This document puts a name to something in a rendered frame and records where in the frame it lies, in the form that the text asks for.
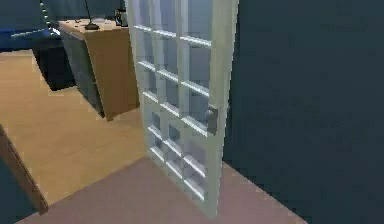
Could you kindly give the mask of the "grey round door knob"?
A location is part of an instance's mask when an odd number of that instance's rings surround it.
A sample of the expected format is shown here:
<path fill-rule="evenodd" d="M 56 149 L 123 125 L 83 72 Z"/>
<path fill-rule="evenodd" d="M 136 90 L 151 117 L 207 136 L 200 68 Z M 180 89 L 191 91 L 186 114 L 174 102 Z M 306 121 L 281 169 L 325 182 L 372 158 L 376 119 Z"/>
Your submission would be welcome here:
<path fill-rule="evenodd" d="M 217 132 L 218 108 L 215 105 L 209 104 L 206 110 L 207 131 L 212 135 Z"/>

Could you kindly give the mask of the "white glazed room door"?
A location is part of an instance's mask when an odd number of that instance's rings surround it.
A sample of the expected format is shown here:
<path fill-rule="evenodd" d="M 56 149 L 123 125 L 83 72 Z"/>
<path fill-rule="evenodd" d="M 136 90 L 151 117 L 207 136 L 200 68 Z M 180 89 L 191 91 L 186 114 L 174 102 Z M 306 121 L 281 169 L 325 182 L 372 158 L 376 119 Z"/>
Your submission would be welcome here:
<path fill-rule="evenodd" d="M 239 0 L 124 0 L 149 158 L 217 214 Z M 217 132 L 206 110 L 218 108 Z"/>

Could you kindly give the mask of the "light wooden bedside cabinet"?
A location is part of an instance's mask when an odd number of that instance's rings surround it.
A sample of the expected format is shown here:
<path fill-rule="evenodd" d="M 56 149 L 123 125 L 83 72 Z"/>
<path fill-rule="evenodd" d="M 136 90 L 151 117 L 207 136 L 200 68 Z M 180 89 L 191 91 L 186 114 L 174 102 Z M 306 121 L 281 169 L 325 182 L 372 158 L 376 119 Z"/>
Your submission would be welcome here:
<path fill-rule="evenodd" d="M 139 107 L 129 30 L 112 20 L 86 30 L 87 19 L 59 22 L 77 89 L 107 121 Z"/>

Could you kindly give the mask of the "black desk lamp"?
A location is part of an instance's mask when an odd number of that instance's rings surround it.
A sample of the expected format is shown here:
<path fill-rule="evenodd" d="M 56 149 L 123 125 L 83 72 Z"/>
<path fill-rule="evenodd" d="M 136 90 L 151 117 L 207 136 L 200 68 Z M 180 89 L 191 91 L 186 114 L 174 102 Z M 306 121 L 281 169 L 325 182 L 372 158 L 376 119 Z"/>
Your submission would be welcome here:
<path fill-rule="evenodd" d="M 87 0 L 84 0 L 84 2 L 85 2 L 85 7 L 86 7 L 87 14 L 88 14 L 88 18 L 89 18 L 89 23 L 87 25 L 85 25 L 85 30 L 99 30 L 100 29 L 99 26 L 92 22 L 92 18 L 90 15 Z"/>

